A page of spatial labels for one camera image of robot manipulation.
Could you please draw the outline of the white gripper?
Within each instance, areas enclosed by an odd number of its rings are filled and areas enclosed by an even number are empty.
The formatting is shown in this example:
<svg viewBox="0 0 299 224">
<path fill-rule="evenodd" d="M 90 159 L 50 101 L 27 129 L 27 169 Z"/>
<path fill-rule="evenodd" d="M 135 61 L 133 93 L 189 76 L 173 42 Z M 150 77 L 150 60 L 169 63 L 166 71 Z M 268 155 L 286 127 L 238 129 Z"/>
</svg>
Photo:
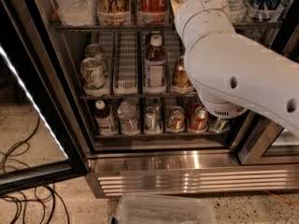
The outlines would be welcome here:
<svg viewBox="0 0 299 224">
<path fill-rule="evenodd" d="M 177 33 L 185 47 L 207 35 L 232 33 L 226 0 L 170 0 Z"/>
</svg>

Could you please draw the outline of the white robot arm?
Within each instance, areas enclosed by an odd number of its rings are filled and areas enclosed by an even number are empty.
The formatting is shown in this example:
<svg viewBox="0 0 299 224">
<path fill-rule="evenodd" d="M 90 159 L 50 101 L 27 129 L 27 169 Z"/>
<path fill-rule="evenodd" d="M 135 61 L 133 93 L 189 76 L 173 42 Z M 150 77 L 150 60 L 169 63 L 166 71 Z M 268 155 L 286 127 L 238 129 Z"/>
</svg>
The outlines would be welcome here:
<svg viewBox="0 0 299 224">
<path fill-rule="evenodd" d="M 226 0 L 170 0 L 184 64 L 208 111 L 242 106 L 299 136 L 298 63 L 235 32 Z"/>
</svg>

